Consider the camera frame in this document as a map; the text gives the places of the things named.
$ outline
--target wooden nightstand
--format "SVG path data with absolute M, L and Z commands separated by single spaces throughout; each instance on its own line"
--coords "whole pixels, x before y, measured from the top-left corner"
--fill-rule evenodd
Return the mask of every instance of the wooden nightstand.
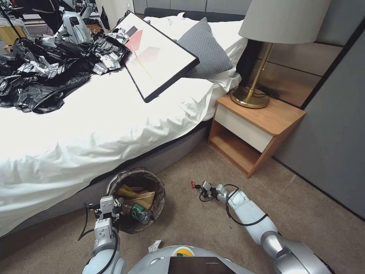
M 272 157 L 305 111 L 270 98 L 267 107 L 252 109 L 218 99 L 208 143 L 247 177 Z

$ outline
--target table lamp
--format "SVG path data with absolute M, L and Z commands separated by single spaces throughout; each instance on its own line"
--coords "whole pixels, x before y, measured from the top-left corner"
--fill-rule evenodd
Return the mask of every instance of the table lamp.
M 255 89 L 270 55 L 273 43 L 314 42 L 331 0 L 252 0 L 238 34 L 251 40 L 268 42 L 251 87 L 231 92 L 231 99 L 249 108 L 264 108 L 270 99 Z

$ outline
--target gray pillow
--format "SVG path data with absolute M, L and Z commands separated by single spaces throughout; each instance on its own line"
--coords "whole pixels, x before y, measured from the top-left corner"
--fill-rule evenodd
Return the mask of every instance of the gray pillow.
M 187 73 L 190 78 L 206 78 L 233 67 L 214 38 L 206 17 L 184 33 L 178 43 L 199 58 L 200 64 Z

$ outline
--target framed picture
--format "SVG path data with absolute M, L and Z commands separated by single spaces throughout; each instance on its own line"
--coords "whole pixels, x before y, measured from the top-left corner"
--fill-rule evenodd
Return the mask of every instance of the framed picture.
M 133 13 L 116 26 L 119 28 L 129 36 L 125 46 L 131 53 L 125 66 L 146 103 L 199 64 L 197 56 Z

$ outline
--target gold lamp base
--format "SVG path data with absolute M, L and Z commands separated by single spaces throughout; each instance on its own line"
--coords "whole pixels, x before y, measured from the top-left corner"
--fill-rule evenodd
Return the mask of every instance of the gold lamp base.
M 248 108 L 264 108 L 269 104 L 270 98 L 264 92 L 255 89 L 249 98 L 250 87 L 238 87 L 230 93 L 232 101 Z

